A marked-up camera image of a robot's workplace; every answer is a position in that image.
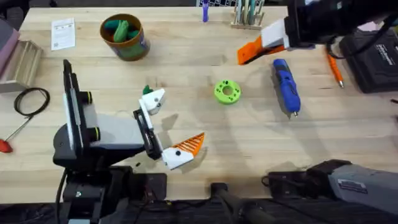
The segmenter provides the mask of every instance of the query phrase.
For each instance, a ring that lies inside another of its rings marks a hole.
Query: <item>screwdriver handle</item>
[[[274,60],[274,68],[279,81],[280,92],[284,99],[285,108],[289,113],[297,115],[300,111],[301,102],[292,72],[284,59]]]

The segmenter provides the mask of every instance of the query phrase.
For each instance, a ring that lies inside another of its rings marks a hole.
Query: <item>orange pen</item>
[[[341,76],[340,70],[338,70],[336,60],[332,56],[329,55],[327,50],[326,50],[326,55],[328,56],[330,68],[331,68],[333,74],[335,74],[335,78],[336,78],[338,85],[340,87],[344,88],[343,77]]]

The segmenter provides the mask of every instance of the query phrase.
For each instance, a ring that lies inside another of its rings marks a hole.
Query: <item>wooden organizer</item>
[[[254,15],[253,19],[249,22],[249,11],[250,8],[246,7],[247,5],[242,5],[241,7],[238,6],[238,1],[236,1],[235,8],[233,11],[233,21],[231,22],[231,27],[236,29],[252,29],[252,30],[261,30],[262,26],[262,19],[264,18],[264,12],[262,12],[262,5],[264,4],[264,0],[259,2],[258,6],[254,7]]]
[[[22,91],[31,87],[42,52],[32,41],[19,40],[0,74],[0,93]]]

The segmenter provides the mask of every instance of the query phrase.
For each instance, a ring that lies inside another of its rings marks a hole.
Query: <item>wooden table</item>
[[[202,23],[199,7],[32,8],[21,39],[44,49],[35,85],[50,92],[51,102],[11,141],[15,151],[0,154],[0,202],[55,200],[62,168],[52,162],[52,141],[65,123],[64,58],[71,61],[81,89],[93,92],[97,112],[130,116],[148,84],[166,90],[166,104],[152,117],[163,144],[206,133],[199,155],[180,169],[169,171],[144,153],[121,162],[138,172],[166,172],[169,199],[206,198],[209,184],[221,181],[240,196],[263,197],[268,193],[260,177],[267,172],[306,168],[331,158],[398,172],[398,105],[389,101],[397,93],[362,94],[344,64],[340,68],[346,88],[340,89],[323,47],[237,65],[236,51],[259,32],[230,28],[232,10],[212,7],[210,21]],[[264,10],[264,26],[287,13],[284,7]],[[101,40],[101,21],[121,12],[143,23],[152,46],[143,60],[123,62]],[[69,17],[75,18],[76,47],[52,52],[51,19]],[[281,112],[271,79],[275,58],[286,59],[294,74],[302,100],[298,118],[289,120]],[[213,96],[213,85],[227,78],[238,82],[243,93],[229,106]],[[16,95],[0,95],[2,137],[24,121],[12,108]],[[32,110],[40,101],[41,95],[32,96],[24,109]]]

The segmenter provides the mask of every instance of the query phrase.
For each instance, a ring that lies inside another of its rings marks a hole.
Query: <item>pencil cup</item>
[[[104,25],[108,21],[114,20],[125,20],[131,26],[134,26],[139,33],[130,40],[121,43],[115,43],[113,41],[112,33],[108,32]],[[102,38],[104,39],[105,43],[111,47],[111,49],[116,53],[117,56],[121,60],[125,61],[135,61],[139,60],[145,55],[148,54],[150,49],[150,43],[144,37],[144,29],[142,28],[141,22],[139,19],[130,14],[116,14],[109,18],[107,18],[102,24],[99,30]]]

